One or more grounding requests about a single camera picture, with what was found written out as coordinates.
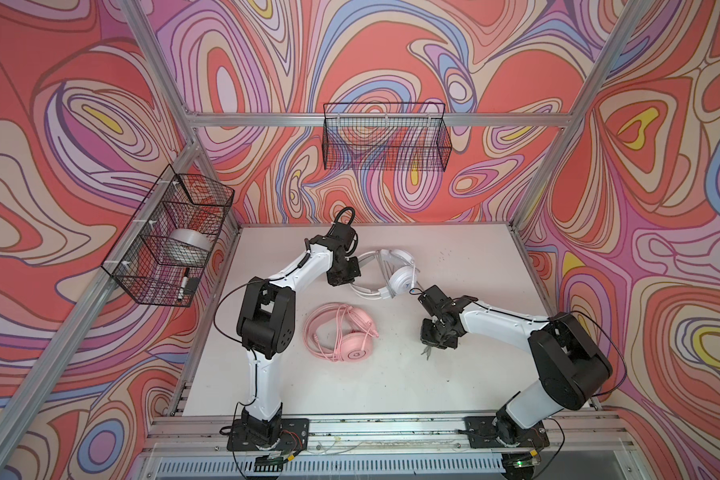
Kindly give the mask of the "white headphones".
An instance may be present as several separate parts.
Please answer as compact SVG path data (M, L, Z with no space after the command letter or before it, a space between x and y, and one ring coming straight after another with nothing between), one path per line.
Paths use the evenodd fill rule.
M379 267L384 284L378 288L366 288L351 283L350 288L360 298L387 300L410 294L419 287L414 256L402 249L378 249L358 256L360 268L375 264Z

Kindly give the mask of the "pink cat-ear headphones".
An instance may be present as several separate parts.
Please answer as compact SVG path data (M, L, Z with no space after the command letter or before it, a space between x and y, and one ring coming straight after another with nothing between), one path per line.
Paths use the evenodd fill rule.
M333 345L320 340L322 327L334 328ZM360 362L373 352L374 341L380 337L374 320L361 308L346 303L320 305L306 318L302 341L309 353L332 363Z

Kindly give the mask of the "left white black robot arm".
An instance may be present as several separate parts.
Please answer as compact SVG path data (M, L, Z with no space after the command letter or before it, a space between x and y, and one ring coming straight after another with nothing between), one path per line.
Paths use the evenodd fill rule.
M360 276L353 255L357 243L353 231L317 235L307 239L304 253L282 270L247 283L236 330L246 350L251 390L239 431L251 442L272 445L283 430L280 360L296 333L297 293L322 275L332 286L353 282Z

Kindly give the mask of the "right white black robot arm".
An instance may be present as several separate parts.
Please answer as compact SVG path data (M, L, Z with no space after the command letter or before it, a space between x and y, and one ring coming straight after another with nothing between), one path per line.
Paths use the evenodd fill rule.
M493 437L517 447L540 422L562 410L583 407L613 374L607 356L573 314L521 314L463 295L452 298L438 286L414 288L425 309L420 340L426 351L455 349L467 334L514 346L533 358L538 379L495 414Z

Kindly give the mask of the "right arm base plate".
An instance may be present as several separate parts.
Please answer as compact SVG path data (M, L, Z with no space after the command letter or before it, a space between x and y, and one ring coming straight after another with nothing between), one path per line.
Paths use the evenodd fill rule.
M533 427L522 428L504 415L467 416L461 433L468 438L473 449L536 449L543 450L550 445L542 422Z

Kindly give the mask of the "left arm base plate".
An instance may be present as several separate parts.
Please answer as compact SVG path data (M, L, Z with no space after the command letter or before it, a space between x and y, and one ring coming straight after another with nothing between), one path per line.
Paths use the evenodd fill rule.
M253 417L231 425L226 449L230 452L296 452L308 446L310 420L306 417L261 422Z

